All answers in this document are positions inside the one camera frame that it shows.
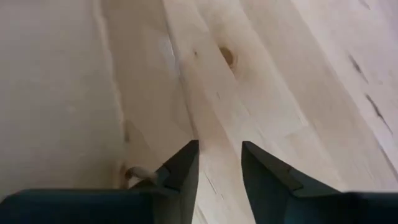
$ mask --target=plywood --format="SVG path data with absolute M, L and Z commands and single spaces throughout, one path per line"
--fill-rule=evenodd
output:
M 363 95 L 349 77 L 370 83 L 370 74 L 383 73 L 375 61 L 384 56 L 347 54 L 343 47 L 354 40 L 346 35 L 349 25 L 332 19 L 337 15 L 329 7 L 340 8 L 329 4 L 105 1 L 127 159 L 155 169 L 188 140 L 199 139 L 194 223 L 254 223 L 241 175 L 242 141 L 339 190 L 398 189 L 395 118 L 380 116 L 394 108 L 379 106 L 382 92 Z M 351 11 L 342 13 L 362 27 Z M 382 15 L 380 9 L 374 16 Z M 379 21 L 392 49 L 393 20 Z M 324 32 L 323 24 L 333 30 Z M 371 40 L 369 47 L 387 48 Z M 389 55 L 396 53 L 390 49 Z M 369 74 L 365 60 L 375 68 Z M 396 97 L 393 89 L 389 99 Z

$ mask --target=wooden board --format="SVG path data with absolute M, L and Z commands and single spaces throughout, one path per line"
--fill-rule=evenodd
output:
M 355 73 L 358 66 L 367 71 L 366 60 L 385 56 L 365 49 L 346 53 L 351 35 L 359 35 L 348 36 L 347 29 L 365 25 L 347 9 L 337 11 L 351 24 L 333 20 L 338 15 L 329 8 L 354 4 L 335 2 L 104 2 L 129 136 L 127 159 L 155 169 L 199 139 L 194 223 L 254 223 L 242 180 L 242 141 L 339 190 L 398 189 L 395 118 L 384 121 L 374 112 L 384 102 L 377 101 L 382 91 L 365 92 L 374 100 L 369 104 L 351 77 L 370 79 L 367 72 Z M 374 16 L 382 15 L 380 9 Z M 396 55 L 392 21 L 378 21 L 388 42 L 380 46 L 369 38 L 367 47 L 391 44 L 389 55 Z M 391 68 L 392 60 L 386 62 Z M 373 65 L 369 75 L 383 73 Z M 392 87 L 388 97 L 396 96 Z M 380 108 L 394 114 L 394 108 Z

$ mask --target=light wood surface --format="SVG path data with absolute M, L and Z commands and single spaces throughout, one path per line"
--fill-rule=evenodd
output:
M 199 139 L 194 223 L 254 223 L 242 141 L 339 190 L 397 190 L 396 6 L 103 1 L 126 159 L 154 170 Z

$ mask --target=dark streak in wood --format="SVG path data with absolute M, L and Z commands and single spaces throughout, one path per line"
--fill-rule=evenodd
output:
M 356 60 L 354 59 L 354 57 L 352 55 L 349 55 L 349 60 L 351 61 L 351 63 L 353 64 L 353 67 L 355 68 L 355 70 L 359 73 L 359 75 L 361 76 L 361 78 L 363 80 L 365 80 L 365 82 L 367 84 L 369 84 L 368 79 L 365 77 L 364 73 L 362 72 L 361 67 L 358 65 L 358 63 L 356 62 Z
M 366 9 L 369 9 L 369 10 L 371 10 L 371 8 L 370 8 L 370 6 L 369 6 L 369 4 L 368 3 L 366 3 L 366 1 L 365 0 L 358 0 L 359 1 L 359 3 L 361 3 L 361 5 L 363 5 Z
M 368 101 L 372 104 L 374 112 L 376 113 L 376 115 L 383 121 L 383 123 L 387 126 L 388 130 L 390 131 L 391 134 L 394 134 L 390 128 L 390 126 L 387 124 L 386 120 L 384 119 L 383 115 L 380 113 L 379 108 L 377 107 L 377 105 L 375 104 L 375 102 L 372 100 L 372 98 L 369 95 L 365 95 L 366 99 L 368 99 Z
M 379 140 L 377 140 L 376 137 L 375 137 L 375 139 L 376 139 L 377 145 L 379 146 L 379 149 L 381 150 L 381 152 L 382 152 L 384 158 L 386 159 L 386 161 L 387 161 L 387 163 L 388 163 L 388 166 L 390 167 L 390 169 L 391 169 L 392 173 L 394 174 L 396 180 L 398 180 L 398 173 L 397 173 L 396 168 L 394 167 L 393 163 L 391 162 L 391 160 L 390 160 L 389 157 L 387 156 L 386 151 L 385 151 L 384 148 L 381 146 Z
M 213 185 L 213 183 L 211 182 L 211 180 L 209 179 L 209 177 L 207 176 L 207 174 L 205 174 L 205 176 L 206 176 L 207 180 L 209 181 L 209 183 L 210 183 L 210 185 L 211 185 L 211 188 L 213 189 L 214 193 L 217 194 L 217 191 L 216 191 L 216 189 L 214 188 L 214 185 Z

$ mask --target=wood knot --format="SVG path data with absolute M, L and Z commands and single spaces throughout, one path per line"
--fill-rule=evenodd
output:
M 234 64 L 234 55 L 232 54 L 232 52 L 226 47 L 219 47 L 219 49 L 228 66 L 232 68 Z

